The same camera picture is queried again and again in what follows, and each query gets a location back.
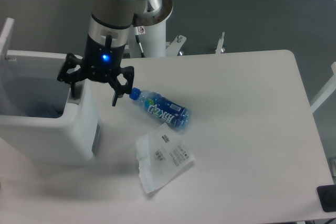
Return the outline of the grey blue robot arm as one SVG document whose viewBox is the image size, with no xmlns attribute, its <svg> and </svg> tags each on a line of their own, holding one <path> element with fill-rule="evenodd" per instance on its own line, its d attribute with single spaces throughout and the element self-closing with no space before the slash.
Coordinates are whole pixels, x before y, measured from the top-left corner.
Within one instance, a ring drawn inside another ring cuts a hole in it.
<svg viewBox="0 0 336 224">
<path fill-rule="evenodd" d="M 129 32 L 163 21 L 172 7 L 172 0 L 94 0 L 84 56 L 68 53 L 57 80 L 70 85 L 73 99 L 78 82 L 108 83 L 115 91 L 115 105 L 133 87 L 134 67 L 121 66 Z"/>
</svg>

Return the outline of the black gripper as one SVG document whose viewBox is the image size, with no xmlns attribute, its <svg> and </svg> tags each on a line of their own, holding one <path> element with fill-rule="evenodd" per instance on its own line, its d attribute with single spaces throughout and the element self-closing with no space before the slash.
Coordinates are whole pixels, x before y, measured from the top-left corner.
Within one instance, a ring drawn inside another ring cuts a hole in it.
<svg viewBox="0 0 336 224">
<path fill-rule="evenodd" d="M 76 96 L 76 83 L 84 79 L 108 83 L 114 90 L 112 106 L 116 106 L 118 98 L 131 93 L 134 67 L 120 67 L 125 44 L 106 47 L 105 42 L 100 44 L 88 35 L 83 59 L 67 53 L 57 80 L 70 85 L 72 98 Z"/>
</svg>

